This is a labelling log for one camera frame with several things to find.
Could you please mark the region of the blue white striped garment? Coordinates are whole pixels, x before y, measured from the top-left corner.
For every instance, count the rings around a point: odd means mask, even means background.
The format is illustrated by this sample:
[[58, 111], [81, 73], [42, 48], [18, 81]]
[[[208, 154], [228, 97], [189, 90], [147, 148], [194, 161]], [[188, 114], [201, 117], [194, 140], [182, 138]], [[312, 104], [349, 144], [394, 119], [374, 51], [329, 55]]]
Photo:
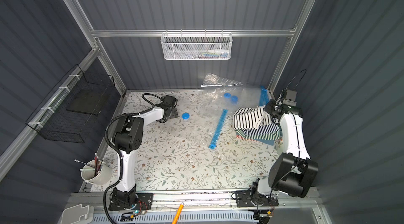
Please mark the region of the blue white striped garment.
[[242, 136], [262, 136], [264, 138], [271, 138], [277, 140], [282, 138], [282, 130], [279, 125], [269, 124], [259, 126], [257, 129], [236, 129], [237, 135]]

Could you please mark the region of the black white striped garment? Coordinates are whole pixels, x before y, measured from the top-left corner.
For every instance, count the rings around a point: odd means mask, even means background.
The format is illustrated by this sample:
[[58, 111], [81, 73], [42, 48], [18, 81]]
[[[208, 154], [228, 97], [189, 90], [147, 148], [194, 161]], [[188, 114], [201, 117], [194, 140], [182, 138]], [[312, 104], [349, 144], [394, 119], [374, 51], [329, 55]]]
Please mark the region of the black white striped garment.
[[271, 117], [265, 112], [264, 106], [239, 108], [233, 115], [233, 123], [235, 129], [258, 129], [270, 125]]

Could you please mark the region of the clear vacuum bag blue zipper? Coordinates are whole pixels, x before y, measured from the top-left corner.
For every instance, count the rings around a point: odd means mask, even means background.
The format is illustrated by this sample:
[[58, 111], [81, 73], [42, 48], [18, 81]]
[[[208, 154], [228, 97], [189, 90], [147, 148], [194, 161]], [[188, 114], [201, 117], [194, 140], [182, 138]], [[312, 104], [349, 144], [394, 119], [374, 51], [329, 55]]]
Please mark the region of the clear vacuum bag blue zipper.
[[225, 93], [230, 93], [231, 96], [239, 96], [244, 87], [251, 86], [239, 81], [230, 80], [220, 77], [215, 74], [207, 74], [202, 82], [201, 88], [204, 93], [204, 98], [208, 100], [208, 104], [213, 108], [228, 109], [229, 112], [235, 112], [241, 107], [239, 102], [233, 104], [230, 98], [225, 98]]

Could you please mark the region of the green white striped garment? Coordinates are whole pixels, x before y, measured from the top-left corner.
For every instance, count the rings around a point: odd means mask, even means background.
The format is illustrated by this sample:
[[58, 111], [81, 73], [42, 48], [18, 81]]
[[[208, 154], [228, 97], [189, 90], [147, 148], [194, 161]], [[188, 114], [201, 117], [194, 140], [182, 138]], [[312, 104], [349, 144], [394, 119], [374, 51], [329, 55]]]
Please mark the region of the green white striped garment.
[[262, 136], [243, 136], [243, 137], [253, 139], [254, 141], [258, 141], [258, 139], [272, 140], [271, 138], [264, 138]]

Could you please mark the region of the grey blue ribbed garment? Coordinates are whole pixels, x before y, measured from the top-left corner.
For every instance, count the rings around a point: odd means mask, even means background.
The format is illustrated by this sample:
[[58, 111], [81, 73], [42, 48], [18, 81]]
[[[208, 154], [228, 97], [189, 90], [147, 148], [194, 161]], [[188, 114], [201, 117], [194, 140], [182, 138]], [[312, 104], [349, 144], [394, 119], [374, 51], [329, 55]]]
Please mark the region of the grey blue ribbed garment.
[[263, 140], [263, 139], [258, 139], [259, 142], [273, 146], [275, 144], [274, 140]]

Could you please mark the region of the red white striped tank top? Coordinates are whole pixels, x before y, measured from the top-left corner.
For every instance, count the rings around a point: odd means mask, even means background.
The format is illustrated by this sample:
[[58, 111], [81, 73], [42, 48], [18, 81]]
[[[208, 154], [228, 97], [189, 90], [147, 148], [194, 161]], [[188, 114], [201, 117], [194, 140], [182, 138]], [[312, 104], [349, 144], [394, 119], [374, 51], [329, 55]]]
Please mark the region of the red white striped tank top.
[[243, 140], [253, 140], [253, 139], [250, 139], [250, 138], [245, 138], [245, 137], [243, 137], [241, 135], [236, 135], [236, 137], [239, 138], [239, 139], [243, 139]]

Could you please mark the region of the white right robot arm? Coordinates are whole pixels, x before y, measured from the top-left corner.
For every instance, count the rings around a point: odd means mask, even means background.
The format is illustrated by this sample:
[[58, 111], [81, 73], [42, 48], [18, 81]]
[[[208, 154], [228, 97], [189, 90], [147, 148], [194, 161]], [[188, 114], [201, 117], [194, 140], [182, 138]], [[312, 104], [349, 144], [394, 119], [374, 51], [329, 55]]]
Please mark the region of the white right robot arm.
[[318, 164], [311, 160], [303, 134], [302, 110], [296, 106], [297, 92], [282, 90], [278, 100], [271, 99], [264, 111], [278, 120], [282, 130], [282, 153], [269, 175], [255, 181], [251, 196], [270, 197], [281, 191], [291, 197], [306, 197], [318, 173]]

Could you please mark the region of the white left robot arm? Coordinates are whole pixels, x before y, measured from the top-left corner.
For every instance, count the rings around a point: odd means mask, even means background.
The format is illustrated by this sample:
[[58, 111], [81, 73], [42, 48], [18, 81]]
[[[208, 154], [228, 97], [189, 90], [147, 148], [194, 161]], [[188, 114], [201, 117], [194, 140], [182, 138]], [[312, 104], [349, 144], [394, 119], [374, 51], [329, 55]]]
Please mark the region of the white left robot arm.
[[117, 190], [130, 192], [135, 189], [136, 181], [133, 173], [137, 150], [143, 141], [144, 127], [154, 123], [166, 123], [171, 118], [177, 118], [178, 99], [165, 95], [159, 97], [151, 93], [143, 93], [143, 100], [151, 108], [138, 112], [116, 116], [105, 130], [107, 145], [118, 155], [119, 177], [114, 184]]

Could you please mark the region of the blue round valve cap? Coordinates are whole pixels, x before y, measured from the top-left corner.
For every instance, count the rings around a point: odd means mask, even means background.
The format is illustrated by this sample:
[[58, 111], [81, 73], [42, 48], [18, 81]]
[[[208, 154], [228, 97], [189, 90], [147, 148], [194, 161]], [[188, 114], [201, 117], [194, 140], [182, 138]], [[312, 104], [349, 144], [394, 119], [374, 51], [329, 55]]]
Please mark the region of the blue round valve cap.
[[230, 98], [230, 100], [231, 100], [231, 102], [232, 102], [233, 104], [237, 104], [237, 103], [238, 103], [238, 97], [237, 97], [237, 96], [232, 96], [232, 97]]

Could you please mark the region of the white pen cup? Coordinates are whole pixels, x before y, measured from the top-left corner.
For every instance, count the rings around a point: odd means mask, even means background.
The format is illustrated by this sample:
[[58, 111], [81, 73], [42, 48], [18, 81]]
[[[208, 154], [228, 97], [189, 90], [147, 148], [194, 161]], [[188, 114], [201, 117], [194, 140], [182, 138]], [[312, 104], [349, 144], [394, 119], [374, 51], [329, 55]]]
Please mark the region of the white pen cup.
[[92, 166], [95, 166], [95, 160], [88, 162], [87, 165], [81, 169], [83, 181], [94, 185], [104, 185], [112, 179], [113, 170], [104, 162], [97, 161], [98, 171], [95, 171], [95, 168]]

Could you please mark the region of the orange pencil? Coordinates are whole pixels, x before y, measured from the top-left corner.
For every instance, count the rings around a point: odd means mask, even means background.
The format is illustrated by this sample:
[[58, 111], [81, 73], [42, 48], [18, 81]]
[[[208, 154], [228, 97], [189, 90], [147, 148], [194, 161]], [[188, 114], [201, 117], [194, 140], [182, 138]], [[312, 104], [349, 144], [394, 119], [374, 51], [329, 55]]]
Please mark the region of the orange pencil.
[[173, 219], [173, 221], [172, 221], [172, 224], [177, 224], [177, 223], [178, 223], [183, 208], [184, 208], [184, 203], [181, 203], [181, 204], [179, 205], [179, 208], [177, 209], [177, 212], [176, 212], [176, 215], [175, 215], [175, 217], [174, 217], [174, 219]]

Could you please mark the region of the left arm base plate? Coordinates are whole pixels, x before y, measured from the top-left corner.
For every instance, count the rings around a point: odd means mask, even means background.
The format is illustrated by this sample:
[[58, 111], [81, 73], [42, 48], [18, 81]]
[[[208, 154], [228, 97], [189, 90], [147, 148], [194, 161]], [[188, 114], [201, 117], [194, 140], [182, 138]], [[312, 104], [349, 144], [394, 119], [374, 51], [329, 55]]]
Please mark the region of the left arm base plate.
[[124, 210], [150, 210], [153, 203], [153, 193], [135, 193], [114, 191], [110, 196], [108, 210], [124, 211]]

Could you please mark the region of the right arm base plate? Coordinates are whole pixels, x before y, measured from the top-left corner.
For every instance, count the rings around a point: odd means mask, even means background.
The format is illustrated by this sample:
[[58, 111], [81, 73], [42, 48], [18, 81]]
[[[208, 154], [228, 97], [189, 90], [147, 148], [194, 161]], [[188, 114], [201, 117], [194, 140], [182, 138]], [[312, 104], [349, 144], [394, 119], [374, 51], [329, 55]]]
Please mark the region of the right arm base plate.
[[261, 194], [253, 194], [251, 189], [248, 190], [239, 190], [231, 195], [232, 200], [236, 201], [236, 205], [238, 208], [247, 208], [247, 207], [269, 207], [275, 208], [279, 206], [279, 202], [277, 196], [272, 194], [269, 196], [264, 196]]

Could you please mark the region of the aluminium corner frame post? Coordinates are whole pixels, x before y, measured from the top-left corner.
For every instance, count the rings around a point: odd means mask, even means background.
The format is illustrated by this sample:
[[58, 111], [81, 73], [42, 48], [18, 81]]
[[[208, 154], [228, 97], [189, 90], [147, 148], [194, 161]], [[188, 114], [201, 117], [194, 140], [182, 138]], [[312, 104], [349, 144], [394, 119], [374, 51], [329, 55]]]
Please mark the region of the aluminium corner frame post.
[[312, 8], [314, 7], [316, 3], [316, 0], [305, 0], [302, 10], [298, 16], [297, 22], [294, 26], [294, 28], [291, 31], [291, 35], [288, 36], [288, 42], [285, 44], [283, 53], [277, 63], [277, 66], [275, 68], [275, 72], [271, 78], [271, 81], [269, 82], [269, 85], [267, 89], [271, 93], [272, 96], [274, 96], [274, 91], [276, 89], [276, 86], [283, 74], [283, 71], [291, 57], [291, 54], [299, 40], [299, 37], [305, 27], [305, 24], [311, 14]]

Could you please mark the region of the white plastic bracket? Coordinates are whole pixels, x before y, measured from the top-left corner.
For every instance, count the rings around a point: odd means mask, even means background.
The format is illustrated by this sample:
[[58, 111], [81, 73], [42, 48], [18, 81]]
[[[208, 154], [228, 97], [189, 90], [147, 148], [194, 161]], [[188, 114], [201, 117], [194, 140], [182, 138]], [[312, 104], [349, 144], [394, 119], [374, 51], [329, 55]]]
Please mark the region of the white plastic bracket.
[[61, 224], [89, 224], [94, 218], [94, 207], [82, 204], [64, 209]]

